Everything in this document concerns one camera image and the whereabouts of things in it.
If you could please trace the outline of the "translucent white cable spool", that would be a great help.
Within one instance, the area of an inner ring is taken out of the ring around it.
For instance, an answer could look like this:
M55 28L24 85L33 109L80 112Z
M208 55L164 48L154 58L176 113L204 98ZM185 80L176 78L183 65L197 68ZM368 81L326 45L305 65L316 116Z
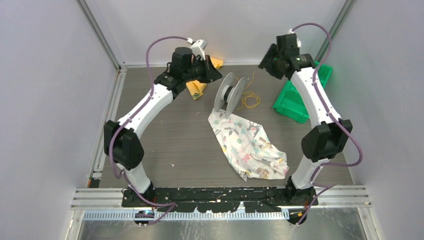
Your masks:
M226 105L223 115L229 118L241 99L247 81L245 77L238 80L233 72L228 73L216 93L213 110L219 112Z

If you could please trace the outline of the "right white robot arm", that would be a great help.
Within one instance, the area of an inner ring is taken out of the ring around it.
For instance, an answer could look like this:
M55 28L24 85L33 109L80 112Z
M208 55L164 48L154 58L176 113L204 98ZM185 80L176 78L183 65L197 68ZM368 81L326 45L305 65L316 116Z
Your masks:
M291 81L311 123L311 130L301 140L303 157L283 190L291 205L312 200L317 174L344 149L353 129L352 122L342 119L333 108L318 78L318 66L310 54L300 53L300 47L301 41L293 31L279 35L258 66L272 77Z

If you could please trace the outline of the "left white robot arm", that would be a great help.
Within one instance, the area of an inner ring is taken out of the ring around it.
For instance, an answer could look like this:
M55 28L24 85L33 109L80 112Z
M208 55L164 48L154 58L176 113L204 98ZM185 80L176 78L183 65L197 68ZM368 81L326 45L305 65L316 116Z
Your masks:
M108 120L103 126L104 153L109 157L116 178L124 177L132 189L134 200L148 207L155 197L152 181L142 165L145 151L141 135L152 120L186 89L198 80L206 84L222 78L203 46L177 47L143 99L118 121Z

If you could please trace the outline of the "yellow printed cloth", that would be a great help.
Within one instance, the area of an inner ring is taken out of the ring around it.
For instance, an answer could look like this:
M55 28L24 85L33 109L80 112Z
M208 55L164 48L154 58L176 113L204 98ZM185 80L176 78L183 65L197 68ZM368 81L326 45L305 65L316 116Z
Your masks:
M224 61L221 59L211 57L210 60L216 69L219 69L224 65ZM193 80L186 83L186 88L188 89L188 92L193 100L200 98L204 94L206 86L206 83L201 83L198 80Z

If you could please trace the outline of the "green plastic compartment bin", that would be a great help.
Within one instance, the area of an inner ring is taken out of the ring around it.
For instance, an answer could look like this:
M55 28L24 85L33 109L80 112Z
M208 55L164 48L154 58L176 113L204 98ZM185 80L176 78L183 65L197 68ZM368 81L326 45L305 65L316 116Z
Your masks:
M327 64L323 64L318 70L317 76L323 88L326 87L333 70L334 68ZM309 114L301 95L291 81L285 83L272 108L280 115L289 117L300 124L309 120Z

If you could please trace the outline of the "white floral printed cloth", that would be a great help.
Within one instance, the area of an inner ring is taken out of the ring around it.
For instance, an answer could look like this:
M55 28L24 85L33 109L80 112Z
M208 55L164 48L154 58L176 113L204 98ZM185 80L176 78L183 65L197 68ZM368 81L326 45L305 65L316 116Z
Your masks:
M208 122L228 163L248 179L283 180L289 166L285 152L269 140L263 126L225 110L212 110Z

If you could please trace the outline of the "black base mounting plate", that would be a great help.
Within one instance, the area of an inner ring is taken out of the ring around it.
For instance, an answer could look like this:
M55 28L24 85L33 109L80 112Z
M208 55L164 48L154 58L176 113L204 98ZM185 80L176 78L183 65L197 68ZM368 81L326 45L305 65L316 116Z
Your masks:
M316 205L316 190L312 187L293 193L284 187L157 187L145 198L164 213L199 211L206 213L234 213L244 207L247 213L273 213L284 206L306 208Z

